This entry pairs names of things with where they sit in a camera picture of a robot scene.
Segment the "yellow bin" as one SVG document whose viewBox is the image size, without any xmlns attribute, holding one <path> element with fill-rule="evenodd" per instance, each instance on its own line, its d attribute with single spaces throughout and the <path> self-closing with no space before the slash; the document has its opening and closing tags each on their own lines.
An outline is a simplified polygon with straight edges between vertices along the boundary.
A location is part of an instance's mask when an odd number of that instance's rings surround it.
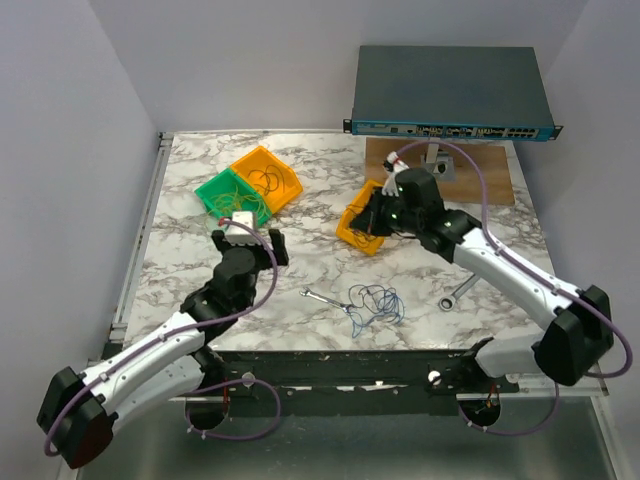
<svg viewBox="0 0 640 480">
<path fill-rule="evenodd" d="M 263 146 L 256 147 L 230 168 L 262 196 L 272 214 L 303 192 L 295 171 Z"/>
<path fill-rule="evenodd" d="M 355 198 L 345 207 L 335 231 L 340 240 L 370 256 L 378 251 L 384 243 L 384 238 L 353 229 L 350 224 L 363 211 L 375 187 L 381 187 L 381 184 L 374 180 L 365 182 Z"/>
</svg>

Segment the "green plastic bin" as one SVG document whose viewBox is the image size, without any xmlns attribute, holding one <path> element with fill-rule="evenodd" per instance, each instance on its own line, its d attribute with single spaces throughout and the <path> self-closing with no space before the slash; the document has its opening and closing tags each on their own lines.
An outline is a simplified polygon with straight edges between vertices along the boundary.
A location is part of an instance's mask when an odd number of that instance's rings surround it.
<svg viewBox="0 0 640 480">
<path fill-rule="evenodd" d="M 272 217 L 262 196 L 230 168 L 199 186 L 194 193 L 206 213 L 216 218 L 230 218 L 235 211 L 248 210 L 256 214 L 260 227 Z"/>
</svg>

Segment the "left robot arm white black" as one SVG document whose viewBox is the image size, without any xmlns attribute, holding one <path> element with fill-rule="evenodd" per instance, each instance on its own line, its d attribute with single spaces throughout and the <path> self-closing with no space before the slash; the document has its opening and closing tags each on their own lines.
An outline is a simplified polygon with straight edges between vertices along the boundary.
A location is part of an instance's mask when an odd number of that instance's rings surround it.
<svg viewBox="0 0 640 480">
<path fill-rule="evenodd" d="M 67 366 L 53 375 L 36 417 L 46 456 L 80 468 L 106 449 L 116 425 L 135 409 L 192 389 L 209 395 L 220 387 L 220 368 L 199 361 L 198 352 L 273 294 L 269 289 L 263 298 L 256 296 L 260 272 L 277 272 L 289 263 L 280 230 L 270 230 L 267 238 L 250 227 L 243 231 L 248 244 L 231 240 L 229 231 L 212 233 L 222 255 L 212 278 L 150 334 L 81 372 Z"/>
</svg>

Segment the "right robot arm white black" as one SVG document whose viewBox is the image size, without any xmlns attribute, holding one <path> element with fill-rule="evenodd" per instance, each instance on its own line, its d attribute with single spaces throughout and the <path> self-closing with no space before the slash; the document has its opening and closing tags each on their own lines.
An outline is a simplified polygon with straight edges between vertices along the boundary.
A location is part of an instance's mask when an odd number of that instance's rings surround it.
<svg viewBox="0 0 640 480">
<path fill-rule="evenodd" d="M 394 193 L 374 188 L 350 221 L 351 229 L 376 237 L 414 236 L 425 250 L 499 290 L 540 329 L 534 335 L 476 344 L 472 360 L 459 370 L 467 389 L 480 392 L 497 377 L 515 373 L 542 373 L 573 386 L 612 348 L 614 334 L 606 324 L 610 302 L 604 291 L 561 281 L 501 242 L 487 240 L 480 220 L 445 207 L 434 176 L 423 168 L 394 172 L 387 183 Z"/>
</svg>

